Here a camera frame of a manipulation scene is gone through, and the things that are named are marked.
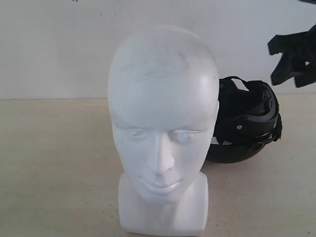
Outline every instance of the white wall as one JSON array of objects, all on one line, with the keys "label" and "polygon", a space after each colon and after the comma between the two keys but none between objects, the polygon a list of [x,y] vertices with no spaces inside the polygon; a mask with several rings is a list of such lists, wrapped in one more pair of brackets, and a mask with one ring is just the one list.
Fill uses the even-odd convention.
[{"label": "white wall", "polygon": [[[280,55],[269,56],[268,41],[315,21],[316,5],[297,0],[1,0],[0,98],[106,97],[115,48],[152,23],[207,39],[222,77],[270,83]],[[290,80],[274,90],[316,86]]]}]

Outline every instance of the mannequin head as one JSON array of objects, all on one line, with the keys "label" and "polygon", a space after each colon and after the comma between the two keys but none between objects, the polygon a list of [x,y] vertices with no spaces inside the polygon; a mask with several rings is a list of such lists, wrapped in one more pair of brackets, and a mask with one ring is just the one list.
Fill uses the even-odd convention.
[{"label": "mannequin head", "polygon": [[122,166],[146,201],[178,201],[198,175],[213,136],[219,79],[193,33],[155,26],[123,41],[109,74],[109,107]]}]

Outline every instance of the table surface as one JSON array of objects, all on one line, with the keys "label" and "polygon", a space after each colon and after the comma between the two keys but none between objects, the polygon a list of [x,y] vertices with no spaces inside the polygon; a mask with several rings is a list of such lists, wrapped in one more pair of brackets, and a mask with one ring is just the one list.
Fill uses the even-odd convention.
[{"label": "table surface", "polygon": [[[316,237],[316,94],[278,99],[280,141],[243,162],[205,162],[203,237]],[[140,236],[119,225],[106,99],[0,101],[0,112],[1,237]]]}]

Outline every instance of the black helmet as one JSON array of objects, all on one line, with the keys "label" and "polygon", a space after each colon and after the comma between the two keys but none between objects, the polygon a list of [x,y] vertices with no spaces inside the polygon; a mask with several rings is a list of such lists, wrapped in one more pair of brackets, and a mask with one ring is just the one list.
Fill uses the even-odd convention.
[{"label": "black helmet", "polygon": [[[242,81],[248,91],[238,89],[232,79]],[[220,79],[219,103],[207,160],[216,163],[239,162],[281,138],[279,104],[267,83],[244,81],[235,76]]]}]

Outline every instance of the mannequin eye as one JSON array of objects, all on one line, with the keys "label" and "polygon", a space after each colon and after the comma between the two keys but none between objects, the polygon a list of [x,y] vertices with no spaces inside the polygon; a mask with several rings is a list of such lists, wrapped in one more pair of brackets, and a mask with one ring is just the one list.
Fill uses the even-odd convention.
[{"label": "mannequin eye", "polygon": [[180,130],[174,132],[174,137],[178,142],[188,142],[191,141],[197,133],[199,133],[199,131]]},{"label": "mannequin eye", "polygon": [[128,129],[127,134],[133,138],[143,138],[148,135],[148,131],[141,128]]}]

